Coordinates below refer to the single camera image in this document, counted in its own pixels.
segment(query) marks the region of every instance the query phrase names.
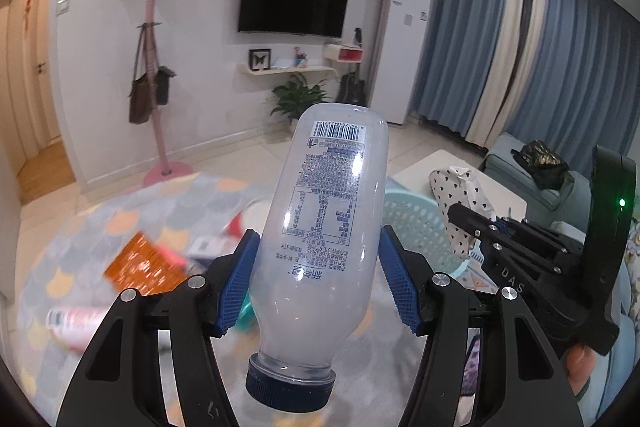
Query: bottle cap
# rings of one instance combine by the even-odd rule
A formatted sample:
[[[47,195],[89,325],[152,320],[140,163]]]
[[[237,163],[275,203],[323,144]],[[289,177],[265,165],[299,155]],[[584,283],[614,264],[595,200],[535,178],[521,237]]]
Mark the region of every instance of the bottle cap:
[[[246,389],[258,402],[286,412],[313,412],[329,401],[334,388],[335,373],[329,381],[281,380],[262,370],[255,362],[257,353],[249,359]]]

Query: light switch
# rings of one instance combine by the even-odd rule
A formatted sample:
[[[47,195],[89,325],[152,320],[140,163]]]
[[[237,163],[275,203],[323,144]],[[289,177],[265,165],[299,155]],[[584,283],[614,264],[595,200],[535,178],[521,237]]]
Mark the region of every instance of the light switch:
[[[56,15],[62,15],[69,11],[69,0],[58,1],[56,6]]]

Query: translucent plastic bottle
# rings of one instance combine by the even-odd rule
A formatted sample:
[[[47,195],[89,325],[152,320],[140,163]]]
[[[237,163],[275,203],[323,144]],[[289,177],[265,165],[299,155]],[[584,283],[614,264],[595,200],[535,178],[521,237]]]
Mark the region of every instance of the translucent plastic bottle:
[[[246,387],[274,409],[326,404],[332,358],[367,311],[382,220],[388,128],[353,105],[300,119],[252,272],[260,350]]]

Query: white bag with black hearts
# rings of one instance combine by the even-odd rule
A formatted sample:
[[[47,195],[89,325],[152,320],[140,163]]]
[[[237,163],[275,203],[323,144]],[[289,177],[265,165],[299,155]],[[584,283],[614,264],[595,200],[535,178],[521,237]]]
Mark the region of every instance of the white bag with black hearts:
[[[474,247],[476,238],[449,222],[447,219],[449,207],[455,203],[462,203],[478,214],[495,220],[492,204],[485,196],[471,169],[454,166],[437,169],[429,175],[429,183],[433,191],[433,199],[436,200],[442,213],[442,222],[447,229],[447,238],[453,254],[462,259],[468,259],[468,252]]]

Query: potted plant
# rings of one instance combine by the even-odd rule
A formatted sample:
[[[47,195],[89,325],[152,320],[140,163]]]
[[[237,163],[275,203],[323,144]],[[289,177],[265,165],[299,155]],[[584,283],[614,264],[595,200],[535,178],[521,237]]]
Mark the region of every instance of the potted plant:
[[[324,80],[315,86],[309,87],[306,78],[299,73],[291,75],[292,80],[273,89],[273,94],[278,97],[278,103],[271,114],[277,112],[289,117],[289,130],[293,133],[298,126],[298,120],[309,107],[316,103],[324,102],[327,92],[320,86]]]

